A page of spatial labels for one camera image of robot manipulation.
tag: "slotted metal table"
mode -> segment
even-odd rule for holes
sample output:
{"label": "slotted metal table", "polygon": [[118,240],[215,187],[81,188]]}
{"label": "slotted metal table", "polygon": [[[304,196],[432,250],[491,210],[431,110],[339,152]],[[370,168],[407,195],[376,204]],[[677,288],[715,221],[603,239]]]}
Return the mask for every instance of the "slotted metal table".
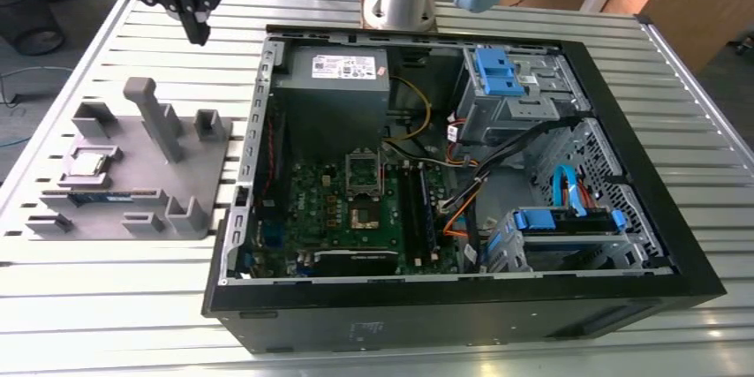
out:
{"label": "slotted metal table", "polygon": [[[753,154],[653,26],[633,17],[438,6],[442,32],[582,41],[658,166],[729,295],[598,340],[483,348],[251,356],[199,314],[214,237],[37,241],[83,100],[136,114],[122,89],[152,77],[179,116],[214,108],[242,136],[270,23],[356,26],[356,0],[224,0],[202,48],[162,9],[119,0],[0,188],[0,373],[156,375],[741,375],[754,369]],[[240,141],[223,173],[236,176]],[[220,184],[215,223],[232,198]]]}

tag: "motherboard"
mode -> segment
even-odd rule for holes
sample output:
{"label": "motherboard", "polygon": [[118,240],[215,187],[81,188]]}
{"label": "motherboard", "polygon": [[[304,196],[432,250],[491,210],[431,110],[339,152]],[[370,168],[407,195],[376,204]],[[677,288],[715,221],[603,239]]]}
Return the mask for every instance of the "motherboard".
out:
{"label": "motherboard", "polygon": [[266,276],[444,274],[458,249],[432,209],[446,195],[443,170],[382,163],[355,151],[342,163],[294,164],[283,222],[259,224],[251,263]]}

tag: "power supply label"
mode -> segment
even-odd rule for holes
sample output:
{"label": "power supply label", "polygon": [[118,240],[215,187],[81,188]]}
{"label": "power supply label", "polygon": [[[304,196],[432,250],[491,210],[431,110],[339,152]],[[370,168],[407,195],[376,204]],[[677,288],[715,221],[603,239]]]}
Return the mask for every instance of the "power supply label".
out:
{"label": "power supply label", "polygon": [[311,63],[312,79],[378,79],[375,57],[316,55]]}

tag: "sticker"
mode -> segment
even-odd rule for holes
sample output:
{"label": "sticker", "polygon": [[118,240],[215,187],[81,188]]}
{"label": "sticker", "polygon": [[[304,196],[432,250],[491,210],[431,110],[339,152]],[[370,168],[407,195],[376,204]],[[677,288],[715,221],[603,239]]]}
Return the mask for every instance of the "sticker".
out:
{"label": "sticker", "polygon": [[316,55],[311,62],[311,77],[312,79],[378,79],[375,57]]}
{"label": "sticker", "polygon": [[463,254],[467,256],[471,263],[476,264],[476,251],[471,245],[467,245],[467,247],[463,248]]}
{"label": "sticker", "polygon": [[447,126],[447,139],[454,143],[458,141],[458,127],[454,125]]}
{"label": "sticker", "polygon": [[538,78],[534,75],[519,75],[518,82],[521,84],[537,84]]}
{"label": "sticker", "polygon": [[351,342],[366,342],[372,336],[379,335],[386,329],[383,321],[354,322],[348,330],[348,340]]}

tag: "green circuit board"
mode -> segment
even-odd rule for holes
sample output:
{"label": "green circuit board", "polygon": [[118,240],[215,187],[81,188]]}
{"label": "green circuit board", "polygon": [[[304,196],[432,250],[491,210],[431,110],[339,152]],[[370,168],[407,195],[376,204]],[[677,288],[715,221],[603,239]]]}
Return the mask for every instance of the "green circuit board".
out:
{"label": "green circuit board", "polygon": [[[442,246],[438,259],[422,266],[406,259],[398,173],[396,164],[380,168],[379,197],[348,197],[346,162],[294,165],[284,242],[282,249],[267,251],[267,266],[276,268],[274,275],[295,275],[295,257],[326,249],[398,252],[400,275],[456,272],[454,245]],[[431,196],[442,199],[446,187],[440,168],[426,168],[426,176]],[[359,170],[356,178],[358,184],[371,184],[367,170]]]}

